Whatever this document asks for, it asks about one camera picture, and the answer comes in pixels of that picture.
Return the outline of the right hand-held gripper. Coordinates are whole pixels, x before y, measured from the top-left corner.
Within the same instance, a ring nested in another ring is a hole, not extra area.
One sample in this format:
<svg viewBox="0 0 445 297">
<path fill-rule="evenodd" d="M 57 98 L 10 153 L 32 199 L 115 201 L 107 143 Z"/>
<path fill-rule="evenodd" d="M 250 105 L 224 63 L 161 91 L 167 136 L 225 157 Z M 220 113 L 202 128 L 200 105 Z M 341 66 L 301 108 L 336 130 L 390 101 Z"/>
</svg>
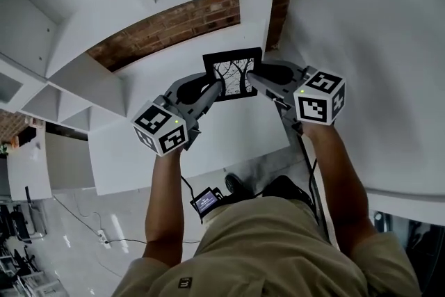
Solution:
<svg viewBox="0 0 445 297">
<path fill-rule="evenodd" d="M 288 61 L 264 61 L 261 76 L 247 73 L 258 92 L 269 99 L 281 99 L 280 116 L 285 125 L 298 122 L 332 125 L 345 105 L 346 80 L 327 70 L 302 70 Z"/>
</svg>

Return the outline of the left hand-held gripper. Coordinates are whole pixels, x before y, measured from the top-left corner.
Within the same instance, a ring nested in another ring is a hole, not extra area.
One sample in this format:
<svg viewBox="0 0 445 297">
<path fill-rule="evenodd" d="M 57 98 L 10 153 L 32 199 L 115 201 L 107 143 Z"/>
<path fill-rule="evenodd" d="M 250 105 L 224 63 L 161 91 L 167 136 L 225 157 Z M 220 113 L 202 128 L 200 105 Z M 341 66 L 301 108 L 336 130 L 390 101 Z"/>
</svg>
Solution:
<svg viewBox="0 0 445 297">
<path fill-rule="evenodd" d="M 132 118 L 138 140 L 159 156 L 179 147 L 187 150 L 200 135 L 198 120 L 220 96 L 222 84 L 209 83 L 205 72 L 178 79 Z"/>
</svg>

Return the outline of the black framed tree picture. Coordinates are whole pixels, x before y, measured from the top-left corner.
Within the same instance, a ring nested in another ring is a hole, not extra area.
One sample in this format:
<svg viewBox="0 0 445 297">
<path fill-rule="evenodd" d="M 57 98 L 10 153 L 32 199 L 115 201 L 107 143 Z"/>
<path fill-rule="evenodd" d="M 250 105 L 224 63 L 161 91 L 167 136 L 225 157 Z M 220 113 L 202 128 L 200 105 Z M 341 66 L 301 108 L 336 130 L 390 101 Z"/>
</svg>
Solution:
<svg viewBox="0 0 445 297">
<path fill-rule="evenodd" d="M 202 56 L 209 77 L 222 81 L 217 102 L 254 97 L 257 89 L 248 81 L 247 73 L 261 64 L 261 47 L 236 49 Z"/>
</svg>

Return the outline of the person's left forearm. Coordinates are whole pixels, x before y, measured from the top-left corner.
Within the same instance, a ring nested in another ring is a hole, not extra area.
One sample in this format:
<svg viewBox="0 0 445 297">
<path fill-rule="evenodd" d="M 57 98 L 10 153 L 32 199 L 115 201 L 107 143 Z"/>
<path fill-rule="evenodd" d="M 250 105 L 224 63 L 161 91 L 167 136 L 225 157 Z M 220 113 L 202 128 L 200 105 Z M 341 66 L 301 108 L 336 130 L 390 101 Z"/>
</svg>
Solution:
<svg viewBox="0 0 445 297">
<path fill-rule="evenodd" d="M 147 245 L 144 257 L 169 267 L 181 262 L 184 237 L 184 209 L 181 194 L 181 150 L 157 157 L 145 218 Z"/>
</svg>

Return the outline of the person's right forearm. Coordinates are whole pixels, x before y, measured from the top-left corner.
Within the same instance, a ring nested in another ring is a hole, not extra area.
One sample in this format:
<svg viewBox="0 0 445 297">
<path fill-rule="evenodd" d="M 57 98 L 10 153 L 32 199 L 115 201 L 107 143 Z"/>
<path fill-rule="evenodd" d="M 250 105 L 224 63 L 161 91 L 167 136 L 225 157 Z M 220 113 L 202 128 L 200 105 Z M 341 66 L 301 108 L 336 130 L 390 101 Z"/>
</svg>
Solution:
<svg viewBox="0 0 445 297">
<path fill-rule="evenodd" d="M 361 242 L 377 234 L 369 219 L 366 191 L 333 126 L 306 122 L 302 130 L 314 148 L 340 251 L 351 256 Z"/>
</svg>

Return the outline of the person's left black shoe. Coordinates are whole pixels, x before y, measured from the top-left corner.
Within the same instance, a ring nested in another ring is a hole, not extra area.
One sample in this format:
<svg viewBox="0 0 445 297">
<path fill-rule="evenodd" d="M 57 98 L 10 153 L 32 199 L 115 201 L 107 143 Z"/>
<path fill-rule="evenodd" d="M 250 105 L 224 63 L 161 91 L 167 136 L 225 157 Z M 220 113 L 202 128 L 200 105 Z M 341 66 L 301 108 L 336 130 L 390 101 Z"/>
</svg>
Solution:
<svg viewBox="0 0 445 297">
<path fill-rule="evenodd" d="M 229 173 L 225 177 L 225 185 L 231 194 L 242 193 L 244 190 L 243 182 L 235 174 Z"/>
</svg>

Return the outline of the person's black shoe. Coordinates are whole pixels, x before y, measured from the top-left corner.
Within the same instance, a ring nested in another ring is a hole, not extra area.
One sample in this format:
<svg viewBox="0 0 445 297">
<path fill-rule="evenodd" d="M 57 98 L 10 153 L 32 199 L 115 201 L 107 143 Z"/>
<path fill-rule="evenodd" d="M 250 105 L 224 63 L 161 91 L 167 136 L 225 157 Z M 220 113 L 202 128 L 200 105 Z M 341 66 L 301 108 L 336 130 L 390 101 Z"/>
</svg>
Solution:
<svg viewBox="0 0 445 297">
<path fill-rule="evenodd" d="M 286 175 L 276 177 L 262 192 L 263 197 L 278 197 L 286 200 L 300 200 L 306 198 L 306 192 L 295 185 Z"/>
<path fill-rule="evenodd" d="M 225 185 L 231 194 L 242 193 L 244 190 L 243 182 L 235 174 L 229 173 L 225 177 Z"/>
</svg>

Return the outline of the small black display unit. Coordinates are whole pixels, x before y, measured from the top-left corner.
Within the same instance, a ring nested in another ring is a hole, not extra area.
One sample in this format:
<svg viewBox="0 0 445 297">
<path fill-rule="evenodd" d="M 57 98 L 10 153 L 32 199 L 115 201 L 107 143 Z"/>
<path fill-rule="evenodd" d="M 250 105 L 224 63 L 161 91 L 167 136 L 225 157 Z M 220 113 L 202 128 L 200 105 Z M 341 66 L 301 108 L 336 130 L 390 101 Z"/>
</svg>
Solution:
<svg viewBox="0 0 445 297">
<path fill-rule="evenodd" d="M 221 193 L 219 188 L 206 188 L 197 197 L 192 198 L 190 204 L 192 208 L 203 218 L 212 209 L 216 207 L 220 200 L 225 196 Z"/>
</svg>

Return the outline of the person's right black shoe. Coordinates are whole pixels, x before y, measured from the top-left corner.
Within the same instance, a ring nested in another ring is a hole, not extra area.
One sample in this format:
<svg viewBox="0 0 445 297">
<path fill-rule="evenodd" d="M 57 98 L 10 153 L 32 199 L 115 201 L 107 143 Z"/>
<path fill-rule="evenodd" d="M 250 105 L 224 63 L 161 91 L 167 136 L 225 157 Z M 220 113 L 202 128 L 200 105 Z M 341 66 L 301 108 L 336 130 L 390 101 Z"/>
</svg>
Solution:
<svg viewBox="0 0 445 297">
<path fill-rule="evenodd" d="M 306 192 L 295 185 L 286 175 L 276 177 L 262 192 L 263 197 L 278 197 L 286 200 L 300 200 L 306 198 Z"/>
</svg>

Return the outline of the small white pigeonhole shelves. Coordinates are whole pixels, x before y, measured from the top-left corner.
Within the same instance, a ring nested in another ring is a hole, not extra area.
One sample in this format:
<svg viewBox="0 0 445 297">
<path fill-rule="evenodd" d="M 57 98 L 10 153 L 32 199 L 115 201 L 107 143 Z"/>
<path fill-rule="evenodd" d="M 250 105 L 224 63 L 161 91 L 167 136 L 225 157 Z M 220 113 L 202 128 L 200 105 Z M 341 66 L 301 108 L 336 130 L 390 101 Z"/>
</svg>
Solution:
<svg viewBox="0 0 445 297">
<path fill-rule="evenodd" d="M 45 84 L 21 112 L 84 133 L 100 130 L 125 118 L 119 100 L 108 103 L 102 96 L 85 99 L 52 83 Z"/>
</svg>

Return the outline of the white floor power strip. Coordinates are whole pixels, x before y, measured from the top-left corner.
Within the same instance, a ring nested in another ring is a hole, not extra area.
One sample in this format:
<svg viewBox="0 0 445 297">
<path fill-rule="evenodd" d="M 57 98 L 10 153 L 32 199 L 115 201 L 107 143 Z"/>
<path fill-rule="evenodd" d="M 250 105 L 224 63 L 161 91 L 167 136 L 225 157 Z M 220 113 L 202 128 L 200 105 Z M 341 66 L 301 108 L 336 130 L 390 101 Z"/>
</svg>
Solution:
<svg viewBox="0 0 445 297">
<path fill-rule="evenodd" d="M 97 235 L 99 237 L 99 242 L 106 248 L 111 249 L 111 244 L 108 241 L 107 236 L 105 235 L 105 232 L 103 230 L 98 230 Z"/>
</svg>

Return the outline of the person's beige shirt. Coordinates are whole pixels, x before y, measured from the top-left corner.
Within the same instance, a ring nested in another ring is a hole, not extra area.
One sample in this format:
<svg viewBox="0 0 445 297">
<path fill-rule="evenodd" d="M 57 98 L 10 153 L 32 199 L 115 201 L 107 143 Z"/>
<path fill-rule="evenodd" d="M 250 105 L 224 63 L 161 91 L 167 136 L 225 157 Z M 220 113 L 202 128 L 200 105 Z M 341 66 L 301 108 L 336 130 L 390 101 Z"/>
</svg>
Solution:
<svg viewBox="0 0 445 297">
<path fill-rule="evenodd" d="M 169 267 L 134 260 L 112 297 L 421 297 L 392 233 L 346 256 L 301 202 L 246 200 L 219 213 L 193 258 Z"/>
</svg>

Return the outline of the white side cabinet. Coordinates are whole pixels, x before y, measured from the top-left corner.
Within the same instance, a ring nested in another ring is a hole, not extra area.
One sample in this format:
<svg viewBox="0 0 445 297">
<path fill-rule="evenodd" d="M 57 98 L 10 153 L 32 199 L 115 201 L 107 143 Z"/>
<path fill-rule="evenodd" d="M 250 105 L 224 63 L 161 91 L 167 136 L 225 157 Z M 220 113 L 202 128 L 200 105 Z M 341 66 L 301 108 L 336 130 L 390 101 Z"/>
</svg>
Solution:
<svg viewBox="0 0 445 297">
<path fill-rule="evenodd" d="M 52 197 L 55 191 L 95 186 L 88 143 L 38 129 L 36 137 L 7 158 L 11 199 L 25 201 Z"/>
</svg>

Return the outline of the black framed glass door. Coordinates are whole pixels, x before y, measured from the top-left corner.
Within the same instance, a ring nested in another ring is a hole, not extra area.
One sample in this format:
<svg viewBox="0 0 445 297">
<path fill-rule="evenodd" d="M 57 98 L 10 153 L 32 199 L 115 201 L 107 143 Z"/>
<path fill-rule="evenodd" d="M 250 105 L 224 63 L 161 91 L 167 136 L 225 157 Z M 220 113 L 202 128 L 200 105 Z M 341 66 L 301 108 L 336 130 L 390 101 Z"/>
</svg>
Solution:
<svg viewBox="0 0 445 297">
<path fill-rule="evenodd" d="M 379 232 L 393 232 L 404 247 L 419 281 L 423 297 L 445 297 L 445 227 L 369 212 Z"/>
</svg>

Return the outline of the black equipment pile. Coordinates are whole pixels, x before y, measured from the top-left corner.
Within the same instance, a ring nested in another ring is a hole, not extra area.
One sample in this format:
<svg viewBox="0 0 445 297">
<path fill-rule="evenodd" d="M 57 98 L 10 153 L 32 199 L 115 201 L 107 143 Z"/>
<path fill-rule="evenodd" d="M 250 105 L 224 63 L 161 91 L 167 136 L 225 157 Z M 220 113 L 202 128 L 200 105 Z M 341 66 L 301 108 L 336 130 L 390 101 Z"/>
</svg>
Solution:
<svg viewBox="0 0 445 297">
<path fill-rule="evenodd" d="M 0 205 L 0 267 L 21 297 L 47 297 L 54 291 L 35 252 L 46 236 L 43 223 L 41 212 L 29 204 Z"/>
</svg>

